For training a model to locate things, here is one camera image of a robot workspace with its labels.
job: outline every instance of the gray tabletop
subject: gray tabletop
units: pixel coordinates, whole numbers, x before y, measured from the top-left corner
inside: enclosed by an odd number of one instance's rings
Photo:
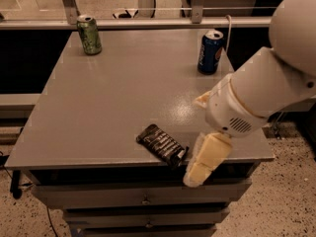
[[[183,146],[211,132],[192,104],[232,66],[222,53],[212,76],[197,72],[206,30],[100,32],[103,51],[85,55],[78,33],[63,50],[7,167],[61,169],[164,165],[135,142],[156,123]],[[261,130],[233,139],[226,162],[274,158]]]

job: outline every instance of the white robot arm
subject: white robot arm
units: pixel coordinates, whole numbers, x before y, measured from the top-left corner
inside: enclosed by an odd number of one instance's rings
[[[184,183],[201,185],[229,155],[231,137],[261,128],[269,116],[316,95],[316,0],[283,0],[270,25],[273,48],[262,47],[206,99],[205,119],[218,133],[197,143]]]

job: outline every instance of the white cable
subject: white cable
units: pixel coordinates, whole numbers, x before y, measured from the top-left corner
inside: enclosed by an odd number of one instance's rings
[[[229,48],[229,43],[230,43],[230,34],[231,34],[231,16],[226,15],[226,19],[229,22],[228,37],[227,37],[227,44],[226,44],[226,53],[228,53],[228,48]]]

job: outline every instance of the green can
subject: green can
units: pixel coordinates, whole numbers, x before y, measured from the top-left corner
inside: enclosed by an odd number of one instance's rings
[[[86,54],[98,54],[102,50],[97,22],[93,17],[81,15],[77,18],[77,29]]]

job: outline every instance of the desk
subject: desk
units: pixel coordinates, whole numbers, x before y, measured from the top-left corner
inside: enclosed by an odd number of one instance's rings
[[[274,155],[258,130],[233,139],[233,152],[204,186],[183,185],[198,134],[211,132],[192,101],[233,71],[223,52],[214,75],[198,73],[206,31],[100,32],[96,56],[85,55],[73,33],[7,168],[31,178],[33,194],[63,209],[84,236],[209,236],[254,169]],[[135,142],[150,123],[190,146],[179,170]]]

